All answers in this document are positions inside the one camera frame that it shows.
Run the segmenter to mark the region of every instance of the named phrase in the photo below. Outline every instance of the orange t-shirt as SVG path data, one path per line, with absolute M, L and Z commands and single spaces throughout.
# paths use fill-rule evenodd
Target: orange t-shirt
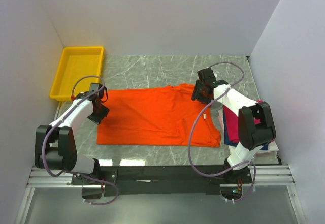
M 110 90 L 104 105 L 109 114 L 98 126 L 98 144 L 186 146 L 190 130 L 205 104 L 192 101 L 194 86 Z M 219 147 L 220 132 L 210 108 L 200 118 L 192 146 Z

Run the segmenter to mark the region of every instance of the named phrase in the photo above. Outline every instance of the marble surface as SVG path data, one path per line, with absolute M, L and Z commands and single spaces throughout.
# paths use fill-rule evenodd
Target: marble surface
M 153 88 L 180 83 L 195 84 L 197 71 L 219 61 L 232 61 L 245 71 L 244 80 L 234 89 L 245 96 L 259 99 L 254 79 L 245 56 L 107 56 L 102 70 L 108 89 Z M 217 79 L 233 83 L 241 72 L 232 65 L 213 68 Z M 71 103 L 60 107 L 63 113 Z M 213 123 L 221 131 L 217 115 L 222 108 L 216 103 L 211 110 Z M 182 146 L 136 146 L 97 145 L 97 125 L 86 120 L 77 130 L 75 141 L 79 153 L 100 160 L 101 165 L 189 165 L 186 147 Z M 228 146 L 219 148 L 192 147 L 191 155 L 196 164 L 223 164 L 229 156 Z M 275 152 L 258 155 L 256 164 L 277 164 Z

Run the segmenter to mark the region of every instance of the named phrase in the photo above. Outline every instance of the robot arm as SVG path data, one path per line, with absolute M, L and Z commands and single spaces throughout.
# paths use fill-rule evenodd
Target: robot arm
M 238 116 L 240 142 L 234 153 L 227 158 L 228 164 L 232 167 L 238 163 L 252 160 L 264 145 L 269 144 L 276 137 L 269 104 L 258 103 L 245 97 L 231 88 L 224 80 L 216 81 L 211 68 L 198 71 L 198 75 L 199 80 L 196 81 L 192 100 L 209 103 L 212 98 L 220 97 L 229 89 L 228 93 L 218 101 Z M 255 124 L 255 118 L 260 120 L 259 124 Z M 245 168 L 247 165 L 248 163 L 242 164 L 234 170 Z
M 42 145 L 47 132 L 59 121 L 62 121 L 50 135 L 48 142 L 46 142 L 46 161 L 49 168 L 51 170 L 93 174 L 94 176 L 99 174 L 100 167 L 98 160 L 77 153 L 74 133 L 85 119 L 88 118 L 96 124 L 99 124 L 104 117 L 107 116 L 109 109 L 102 105 L 101 102 L 101 99 L 104 97 L 103 90 L 78 105 L 78 102 L 91 92 L 97 91 L 100 87 L 101 84 L 92 83 L 89 91 L 78 94 L 73 100 L 73 104 L 60 118 L 49 125 L 41 125 L 37 128 L 35 143 L 36 167 L 44 168 L 42 161 Z M 63 117 L 67 115 L 75 105 L 78 105 L 78 107 L 63 120 Z M 55 141 L 58 141 L 57 147 L 50 144 Z

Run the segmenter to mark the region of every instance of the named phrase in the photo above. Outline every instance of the white wall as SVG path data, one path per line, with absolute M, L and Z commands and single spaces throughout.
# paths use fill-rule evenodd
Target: white wall
M 250 55 L 279 0 L 40 0 L 65 46 Z
M 325 0 L 280 0 L 250 64 L 310 223 L 324 223 Z
M 62 51 L 37 0 L 0 0 L 0 222 L 13 223 L 33 165 L 35 130 L 53 119 L 48 98 Z

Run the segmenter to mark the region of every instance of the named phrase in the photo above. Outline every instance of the plastic tray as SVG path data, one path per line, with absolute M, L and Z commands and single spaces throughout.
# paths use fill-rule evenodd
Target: plastic tray
M 87 75 L 101 75 L 104 48 L 65 47 L 50 91 L 50 98 L 70 101 L 73 85 Z M 89 90 L 90 83 L 98 83 L 98 78 L 86 78 L 76 87 L 74 95 Z

